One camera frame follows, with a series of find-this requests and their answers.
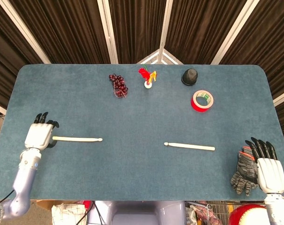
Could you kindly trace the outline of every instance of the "wire rack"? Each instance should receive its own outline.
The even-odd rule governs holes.
[[[214,214],[221,220],[222,225],[228,225],[230,214],[239,206],[245,204],[259,204],[264,205],[263,202],[235,202],[235,201],[206,201],[207,204],[211,204],[213,206]]]

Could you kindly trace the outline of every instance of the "glove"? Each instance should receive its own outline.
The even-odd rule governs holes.
[[[52,148],[55,146],[56,141],[53,141],[52,143],[49,143],[49,141],[52,130],[54,127],[58,128],[59,124],[53,120],[49,120],[45,123],[47,115],[48,112],[38,114],[31,124],[25,140],[25,147],[27,149],[34,148],[42,151],[45,148]]]
[[[256,163],[252,151],[249,147],[243,147],[239,152],[237,171],[232,176],[230,184],[240,195],[245,188],[246,196],[250,195],[250,190],[257,187]]]

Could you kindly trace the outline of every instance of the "blue table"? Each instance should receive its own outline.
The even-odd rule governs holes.
[[[237,154],[254,136],[275,146],[284,167],[284,138],[268,82],[258,66],[149,65],[157,82],[147,90],[141,65],[27,65],[17,77],[0,134],[0,199],[11,190],[28,129],[39,112],[57,120],[54,135],[101,137],[59,142],[42,152],[32,199],[262,200],[230,186]],[[198,71],[194,86],[181,75]],[[108,75],[122,75],[127,98],[113,95]],[[194,111],[197,90],[214,96]],[[214,146],[215,151],[164,146]]]

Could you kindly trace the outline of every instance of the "gray knit glove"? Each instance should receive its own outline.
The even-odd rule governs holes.
[[[232,176],[230,184],[240,195],[245,188],[246,196],[250,195],[250,190],[257,186],[257,167],[249,147],[243,147],[239,152],[237,171]]]

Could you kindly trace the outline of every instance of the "black cup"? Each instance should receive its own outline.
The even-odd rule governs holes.
[[[188,86],[192,86],[197,81],[197,71],[195,69],[188,69],[185,71],[185,73],[181,77],[181,81]]]

